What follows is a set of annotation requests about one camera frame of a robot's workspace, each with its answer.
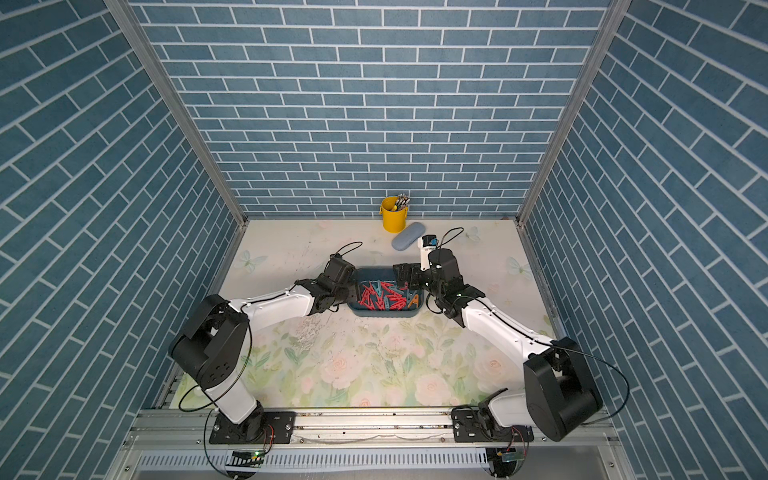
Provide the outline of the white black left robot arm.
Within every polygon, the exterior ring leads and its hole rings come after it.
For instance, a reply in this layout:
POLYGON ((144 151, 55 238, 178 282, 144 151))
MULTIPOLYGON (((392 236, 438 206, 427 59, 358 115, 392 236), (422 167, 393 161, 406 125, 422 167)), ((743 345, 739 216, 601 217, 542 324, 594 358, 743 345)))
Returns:
POLYGON ((318 277, 297 280, 276 293, 235 300, 210 295, 181 327, 169 355, 224 418, 237 427, 250 425, 260 403, 241 380, 245 364, 240 355, 251 351, 254 334, 355 300, 356 273, 355 266, 336 253, 318 277))

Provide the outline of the teal plastic storage box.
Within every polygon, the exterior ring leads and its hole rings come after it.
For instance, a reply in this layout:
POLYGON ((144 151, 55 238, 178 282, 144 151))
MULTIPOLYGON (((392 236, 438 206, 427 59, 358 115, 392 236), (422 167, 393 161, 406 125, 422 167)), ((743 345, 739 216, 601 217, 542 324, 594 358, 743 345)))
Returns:
POLYGON ((358 317, 410 318, 421 309, 425 292, 400 288, 392 267, 361 267, 356 273, 357 300, 348 302, 358 317))

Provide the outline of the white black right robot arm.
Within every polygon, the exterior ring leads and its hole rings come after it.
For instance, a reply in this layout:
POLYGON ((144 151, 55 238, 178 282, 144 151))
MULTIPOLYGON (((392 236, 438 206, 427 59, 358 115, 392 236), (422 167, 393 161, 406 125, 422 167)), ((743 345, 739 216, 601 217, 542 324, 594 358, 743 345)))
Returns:
POLYGON ((560 441, 603 408, 579 345, 568 337, 538 334, 504 313, 464 281, 451 250, 434 249, 419 264, 399 264, 393 271, 400 287, 431 294, 442 314, 483 337, 520 368, 522 392, 501 389, 479 403, 487 432, 532 425, 560 441))

